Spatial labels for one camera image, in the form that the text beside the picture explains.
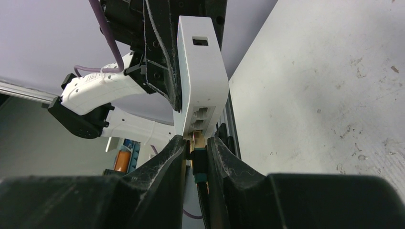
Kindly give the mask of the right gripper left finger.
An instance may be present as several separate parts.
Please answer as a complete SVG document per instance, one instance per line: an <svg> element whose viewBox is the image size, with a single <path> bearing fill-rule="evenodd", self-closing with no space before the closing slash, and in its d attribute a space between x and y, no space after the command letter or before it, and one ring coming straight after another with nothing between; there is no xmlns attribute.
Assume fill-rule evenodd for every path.
<svg viewBox="0 0 405 229"><path fill-rule="evenodd" d="M124 175L9 177L0 182L3 229L179 229L186 140Z"/></svg>

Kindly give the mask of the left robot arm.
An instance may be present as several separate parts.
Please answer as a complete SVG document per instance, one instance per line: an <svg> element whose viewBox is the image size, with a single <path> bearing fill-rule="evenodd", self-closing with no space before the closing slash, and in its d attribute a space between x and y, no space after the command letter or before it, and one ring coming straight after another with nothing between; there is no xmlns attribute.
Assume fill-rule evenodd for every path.
<svg viewBox="0 0 405 229"><path fill-rule="evenodd" d="M93 0L115 63L68 74L49 113L75 136L120 137L164 147L174 135L210 138L228 99L221 54L225 0ZM112 102L160 94L173 109L167 125Z"/></svg>

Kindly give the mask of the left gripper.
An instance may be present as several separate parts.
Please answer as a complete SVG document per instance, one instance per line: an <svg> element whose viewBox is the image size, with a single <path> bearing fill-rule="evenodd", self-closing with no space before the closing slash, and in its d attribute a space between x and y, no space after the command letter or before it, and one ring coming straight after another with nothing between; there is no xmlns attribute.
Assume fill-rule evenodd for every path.
<svg viewBox="0 0 405 229"><path fill-rule="evenodd" d="M99 5L115 41L129 45L134 54L124 73L146 93L161 94L179 112L179 16L210 18L217 41L222 44L227 1L101 0Z"/></svg>

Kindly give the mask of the white network switch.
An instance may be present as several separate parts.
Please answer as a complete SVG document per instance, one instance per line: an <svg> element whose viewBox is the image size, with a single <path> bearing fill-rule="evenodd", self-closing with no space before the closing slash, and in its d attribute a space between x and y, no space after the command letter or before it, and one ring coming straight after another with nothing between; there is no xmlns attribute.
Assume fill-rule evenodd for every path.
<svg viewBox="0 0 405 229"><path fill-rule="evenodd" d="M201 131L205 138L225 108L229 81L218 40L209 17L180 16L177 36L182 106L173 113L176 134L189 138Z"/></svg>

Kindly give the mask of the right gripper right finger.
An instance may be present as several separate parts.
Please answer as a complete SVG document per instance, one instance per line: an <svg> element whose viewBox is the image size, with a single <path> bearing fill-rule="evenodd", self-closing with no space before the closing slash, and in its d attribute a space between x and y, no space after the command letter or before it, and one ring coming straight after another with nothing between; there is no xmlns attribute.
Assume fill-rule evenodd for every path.
<svg viewBox="0 0 405 229"><path fill-rule="evenodd" d="M402 229L405 206L374 176L262 175L217 137L207 142L213 229Z"/></svg>

